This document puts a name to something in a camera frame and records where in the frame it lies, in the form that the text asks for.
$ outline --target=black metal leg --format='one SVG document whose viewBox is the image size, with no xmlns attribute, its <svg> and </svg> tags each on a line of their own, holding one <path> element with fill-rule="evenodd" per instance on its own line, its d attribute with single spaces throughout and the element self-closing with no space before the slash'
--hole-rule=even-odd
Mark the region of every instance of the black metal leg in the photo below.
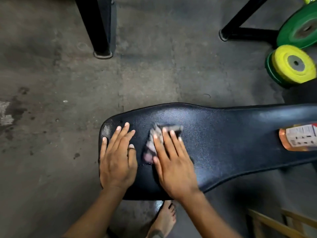
<svg viewBox="0 0 317 238">
<path fill-rule="evenodd" d="M 105 25 L 101 18 L 101 12 L 98 5 L 98 0 L 75 0 L 81 18 L 85 24 L 90 41 L 93 45 L 94 56 L 101 59 L 108 59 L 112 57 L 110 51 L 110 16 L 111 16 L 111 0 L 105 2 L 103 0 L 103 10 L 105 6 L 108 12 L 104 17 Z"/>
<path fill-rule="evenodd" d="M 267 41 L 272 45 L 276 44 L 278 31 L 244 28 L 240 27 L 257 9 L 259 9 L 267 0 L 250 0 L 229 23 L 219 31 L 221 40 L 229 39 L 240 40 L 261 40 Z"/>
</svg>

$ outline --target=gym floor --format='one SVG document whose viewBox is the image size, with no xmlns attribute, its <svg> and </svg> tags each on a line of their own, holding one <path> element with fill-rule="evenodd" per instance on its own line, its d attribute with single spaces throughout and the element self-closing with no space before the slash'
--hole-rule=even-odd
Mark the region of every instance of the gym floor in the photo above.
<svg viewBox="0 0 317 238">
<path fill-rule="evenodd" d="M 13 118 L 0 126 L 0 237 L 59 237 L 89 207 L 101 189 L 98 132 L 110 116 L 168 102 L 283 103 L 264 68 L 271 46 L 218 37 L 247 1 L 115 0 L 114 55 L 100 60 L 74 0 L 0 0 L 0 112 Z M 279 29 L 302 5 L 268 0 L 244 26 Z M 317 218 L 311 164 L 239 177 L 206 195 L 244 236 L 246 208 Z M 122 201 L 111 230 L 144 237 L 160 204 Z M 180 206 L 169 237 L 200 237 Z"/>
</svg>

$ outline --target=cloth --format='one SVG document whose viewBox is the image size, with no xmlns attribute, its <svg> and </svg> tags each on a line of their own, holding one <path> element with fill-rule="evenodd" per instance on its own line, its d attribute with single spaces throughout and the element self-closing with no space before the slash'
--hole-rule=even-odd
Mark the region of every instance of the cloth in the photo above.
<svg viewBox="0 0 317 238">
<path fill-rule="evenodd" d="M 181 132 L 183 131 L 182 125 L 171 125 L 171 124 L 159 124 L 155 123 L 153 125 L 153 128 L 150 130 L 149 139 L 146 142 L 144 153 L 143 153 L 143 159 L 145 163 L 147 164 L 153 164 L 153 157 L 157 156 L 156 149 L 154 146 L 153 141 L 153 135 L 156 134 L 161 142 L 163 144 L 163 135 L 162 135 L 162 129 L 166 128 L 168 132 L 171 130 L 175 131 L 176 137 L 179 137 Z"/>
<path fill-rule="evenodd" d="M 160 230 L 153 230 L 149 233 L 148 238 L 164 238 L 164 235 Z"/>
</svg>

